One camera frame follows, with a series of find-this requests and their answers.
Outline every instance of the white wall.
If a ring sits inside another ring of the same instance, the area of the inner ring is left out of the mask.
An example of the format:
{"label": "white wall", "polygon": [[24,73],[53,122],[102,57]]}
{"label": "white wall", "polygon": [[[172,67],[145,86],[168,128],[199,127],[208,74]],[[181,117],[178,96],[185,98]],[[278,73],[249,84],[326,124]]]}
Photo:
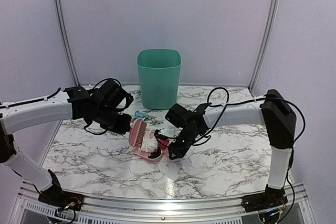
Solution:
{"label": "white wall", "polygon": [[181,82],[248,85],[270,0],[61,0],[82,83],[138,83],[148,48],[182,56]]}
{"label": "white wall", "polygon": [[[0,99],[16,101],[71,86],[53,0],[0,0]],[[16,142],[39,160],[56,123],[19,131]],[[21,179],[0,165],[0,216],[7,223]]]}
{"label": "white wall", "polygon": [[319,224],[335,223],[335,80],[336,1],[280,0],[255,93],[278,89],[306,117],[292,173],[303,181]]}

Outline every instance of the green plastic container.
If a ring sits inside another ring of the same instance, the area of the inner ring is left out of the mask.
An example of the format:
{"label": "green plastic container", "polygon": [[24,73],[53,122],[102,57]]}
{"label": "green plastic container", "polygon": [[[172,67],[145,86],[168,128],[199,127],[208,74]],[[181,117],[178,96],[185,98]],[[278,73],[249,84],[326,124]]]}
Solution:
{"label": "green plastic container", "polygon": [[181,56],[172,49],[148,49],[138,55],[142,104],[148,109],[167,110],[176,103]]}

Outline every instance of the marble table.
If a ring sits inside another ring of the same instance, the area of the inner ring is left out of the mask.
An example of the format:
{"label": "marble table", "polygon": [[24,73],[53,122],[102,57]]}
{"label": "marble table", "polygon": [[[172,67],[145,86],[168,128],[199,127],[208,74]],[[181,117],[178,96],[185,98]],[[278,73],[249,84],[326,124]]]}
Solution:
{"label": "marble table", "polygon": [[[150,116],[151,130],[174,129],[166,111],[142,106],[138,86],[125,86],[134,102],[125,111]],[[181,86],[178,103],[188,109],[206,102],[213,87]],[[247,88],[228,88],[230,102],[251,98]],[[214,92],[211,101],[224,103],[225,93]],[[218,127],[208,143],[191,147],[183,159],[164,156],[151,163],[134,155],[126,135],[91,135],[83,120],[63,121],[43,167],[58,176],[63,188],[130,198],[204,198],[264,190],[270,168],[270,145],[262,125]],[[99,132],[96,125],[91,129]]]}

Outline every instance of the vent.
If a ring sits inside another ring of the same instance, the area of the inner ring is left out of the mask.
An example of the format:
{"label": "vent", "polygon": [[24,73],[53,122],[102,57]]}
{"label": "vent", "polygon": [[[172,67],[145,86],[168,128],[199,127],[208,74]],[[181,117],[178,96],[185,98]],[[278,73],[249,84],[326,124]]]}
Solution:
{"label": "vent", "polygon": [[[55,211],[56,211],[56,207],[52,207],[52,206],[44,206],[41,205],[37,202],[31,202],[31,201],[27,201],[26,202],[26,209],[33,211],[33,212],[37,212],[41,215],[47,215],[49,217],[55,217]],[[111,219],[105,219],[105,218],[98,218],[98,217],[91,217],[89,216],[89,214],[83,214],[81,212],[76,212],[77,215],[77,220],[76,223],[79,224],[135,224],[138,222],[130,222],[130,221],[117,221],[117,220],[111,220]],[[65,219],[66,215],[64,214],[58,214],[57,215],[59,218]],[[203,221],[203,222],[194,222],[194,224],[243,224],[243,221],[241,219],[241,217],[237,217],[237,218],[231,218],[231,219],[223,219],[223,220],[217,220],[217,221]]]}

